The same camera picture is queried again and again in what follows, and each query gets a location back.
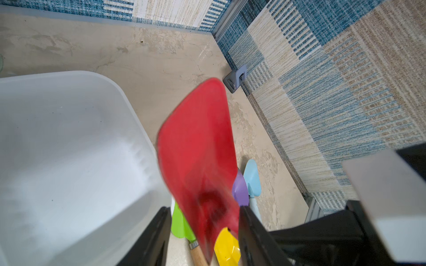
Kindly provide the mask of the light blue shovel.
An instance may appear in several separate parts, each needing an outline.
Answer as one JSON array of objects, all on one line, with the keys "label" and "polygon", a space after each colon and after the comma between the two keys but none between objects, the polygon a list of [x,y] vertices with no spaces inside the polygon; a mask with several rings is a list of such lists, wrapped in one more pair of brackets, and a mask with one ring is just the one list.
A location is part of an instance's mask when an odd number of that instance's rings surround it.
[{"label": "light blue shovel", "polygon": [[262,218],[259,212],[259,208],[257,205],[256,197],[259,197],[261,195],[262,189],[261,189],[261,182],[258,172],[257,163],[253,159],[249,159],[247,162],[243,177],[246,182],[248,195],[249,195],[249,207],[253,211],[253,213],[256,215],[258,220],[262,222]]}]

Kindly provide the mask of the green shovel wooden handle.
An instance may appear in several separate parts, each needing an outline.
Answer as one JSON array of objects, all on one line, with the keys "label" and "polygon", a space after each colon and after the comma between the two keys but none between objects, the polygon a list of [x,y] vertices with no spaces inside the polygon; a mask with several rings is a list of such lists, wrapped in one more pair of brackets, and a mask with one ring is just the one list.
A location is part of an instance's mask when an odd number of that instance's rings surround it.
[{"label": "green shovel wooden handle", "polygon": [[189,243],[190,254],[195,266],[208,266],[199,243],[177,202],[172,202],[172,234],[177,238],[185,238]]}]

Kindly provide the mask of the white plastic storage box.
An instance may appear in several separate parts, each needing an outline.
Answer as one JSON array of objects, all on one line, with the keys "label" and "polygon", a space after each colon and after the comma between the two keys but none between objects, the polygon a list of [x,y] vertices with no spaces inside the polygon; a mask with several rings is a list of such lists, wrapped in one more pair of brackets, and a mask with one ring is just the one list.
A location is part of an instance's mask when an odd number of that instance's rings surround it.
[{"label": "white plastic storage box", "polygon": [[3,266],[113,266],[171,203],[155,148],[111,79],[1,79]]}]

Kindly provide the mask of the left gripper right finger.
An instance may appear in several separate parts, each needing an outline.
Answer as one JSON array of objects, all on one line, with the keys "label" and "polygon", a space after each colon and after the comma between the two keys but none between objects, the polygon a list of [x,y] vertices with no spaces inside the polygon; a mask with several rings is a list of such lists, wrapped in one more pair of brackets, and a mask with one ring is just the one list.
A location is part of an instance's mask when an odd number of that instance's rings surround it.
[{"label": "left gripper right finger", "polygon": [[238,240],[243,266],[292,264],[248,206],[240,207]]}]

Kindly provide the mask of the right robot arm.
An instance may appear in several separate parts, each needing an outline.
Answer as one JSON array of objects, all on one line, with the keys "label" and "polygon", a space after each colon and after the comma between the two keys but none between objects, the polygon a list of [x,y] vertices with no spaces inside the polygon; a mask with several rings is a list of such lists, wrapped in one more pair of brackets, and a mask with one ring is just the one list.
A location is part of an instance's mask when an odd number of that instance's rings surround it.
[{"label": "right robot arm", "polygon": [[271,232],[286,256],[313,266],[426,262],[426,146],[347,160],[358,199],[343,210]]}]

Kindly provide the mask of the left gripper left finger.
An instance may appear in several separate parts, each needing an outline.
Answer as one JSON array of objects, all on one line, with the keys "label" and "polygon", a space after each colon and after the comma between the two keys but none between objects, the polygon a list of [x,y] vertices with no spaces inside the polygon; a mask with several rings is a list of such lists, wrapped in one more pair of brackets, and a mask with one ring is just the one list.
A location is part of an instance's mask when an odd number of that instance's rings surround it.
[{"label": "left gripper left finger", "polygon": [[118,266],[165,266],[171,233],[170,207],[162,207]]}]

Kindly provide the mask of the red shovel wooden handle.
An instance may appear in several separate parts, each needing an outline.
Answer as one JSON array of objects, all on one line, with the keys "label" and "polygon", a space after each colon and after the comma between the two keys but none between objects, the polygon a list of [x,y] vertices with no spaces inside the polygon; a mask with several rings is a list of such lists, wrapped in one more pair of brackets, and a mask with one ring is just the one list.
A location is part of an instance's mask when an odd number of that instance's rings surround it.
[{"label": "red shovel wooden handle", "polygon": [[226,89],[211,78],[168,116],[156,140],[163,180],[210,263],[220,232],[239,232],[236,152]]}]

